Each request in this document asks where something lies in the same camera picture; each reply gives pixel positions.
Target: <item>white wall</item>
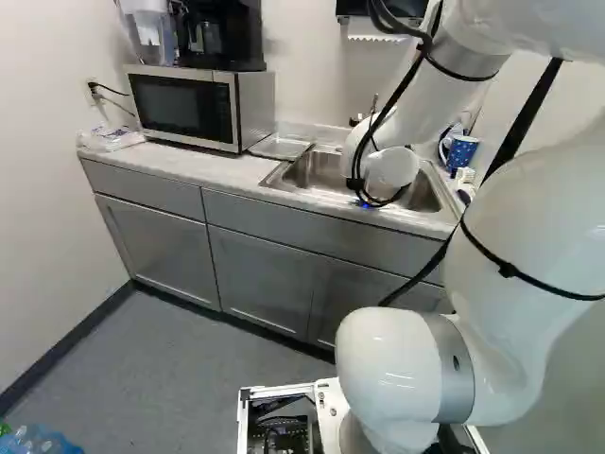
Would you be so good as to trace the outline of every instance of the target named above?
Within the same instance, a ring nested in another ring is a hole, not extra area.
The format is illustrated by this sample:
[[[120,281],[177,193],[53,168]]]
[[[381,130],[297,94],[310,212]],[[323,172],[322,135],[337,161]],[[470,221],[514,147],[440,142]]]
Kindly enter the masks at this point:
[[[0,391],[128,276],[74,148],[82,82],[118,85],[111,0],[4,2],[0,19]]]
[[[347,126],[350,116],[369,111],[374,93],[390,95],[385,88],[407,45],[349,42],[335,10],[335,0],[263,0],[282,120]]]
[[[519,53],[503,68],[473,131],[483,140],[472,162],[480,172],[489,165],[546,65],[546,58]],[[605,107],[603,80],[604,67],[565,63],[521,151],[558,142],[595,116]],[[590,201],[579,203],[591,205]],[[605,305],[596,303],[555,346],[536,407],[513,424],[481,429],[492,454],[605,451],[601,429],[605,424],[605,355],[599,348],[603,326]]]

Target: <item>plastic bottle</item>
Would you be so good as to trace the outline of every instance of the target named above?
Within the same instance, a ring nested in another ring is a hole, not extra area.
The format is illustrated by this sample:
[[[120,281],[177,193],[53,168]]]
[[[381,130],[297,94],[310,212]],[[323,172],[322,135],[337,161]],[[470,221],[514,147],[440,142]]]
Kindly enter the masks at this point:
[[[84,451],[69,443],[61,433],[53,432],[44,437],[34,454],[84,454]]]
[[[31,450],[19,445],[14,435],[4,435],[0,438],[0,454],[30,454]]]
[[[30,450],[33,450],[43,442],[43,438],[46,434],[44,426],[39,424],[28,424],[26,426],[20,426],[15,431],[15,439],[19,445],[26,446]]]

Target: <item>countertop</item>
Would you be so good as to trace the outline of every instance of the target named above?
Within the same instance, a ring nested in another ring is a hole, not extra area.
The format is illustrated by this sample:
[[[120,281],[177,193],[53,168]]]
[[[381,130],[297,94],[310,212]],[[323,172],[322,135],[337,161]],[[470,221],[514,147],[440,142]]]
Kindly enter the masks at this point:
[[[451,206],[453,205],[451,200],[447,202],[455,216],[452,222],[443,222],[416,218],[413,213],[407,214],[402,210],[389,207],[369,210],[353,204],[344,205],[341,202],[331,202],[329,199],[310,200],[302,194],[262,187],[259,186],[259,183],[280,162],[248,154],[232,157],[227,154],[145,142],[111,152],[81,148],[78,150],[78,156],[82,159],[140,171],[182,183],[195,184],[207,189],[438,240],[444,240],[449,236],[459,216],[458,210]]]

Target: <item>kitchen sink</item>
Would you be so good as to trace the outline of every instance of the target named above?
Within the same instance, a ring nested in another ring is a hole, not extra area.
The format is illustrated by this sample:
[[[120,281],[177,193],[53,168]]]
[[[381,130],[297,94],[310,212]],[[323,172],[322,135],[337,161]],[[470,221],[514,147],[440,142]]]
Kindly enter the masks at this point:
[[[340,152],[337,148],[315,146],[306,151],[294,163],[283,163],[273,170],[261,186],[282,191],[304,194],[316,199],[360,204],[354,192],[347,188],[339,169]],[[443,211],[444,203],[438,195],[437,179],[431,163],[421,161],[421,170],[416,180],[408,187],[401,199],[389,205],[416,213],[435,214]],[[387,199],[394,194],[389,187],[371,186],[368,192],[378,199]]]

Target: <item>floor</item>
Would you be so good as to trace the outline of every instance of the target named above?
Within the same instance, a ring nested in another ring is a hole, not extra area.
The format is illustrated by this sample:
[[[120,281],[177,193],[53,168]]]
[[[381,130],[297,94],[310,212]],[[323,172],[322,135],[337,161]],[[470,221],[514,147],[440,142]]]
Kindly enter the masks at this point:
[[[334,376],[334,366],[136,293],[10,414],[87,454],[235,453],[243,386]]]

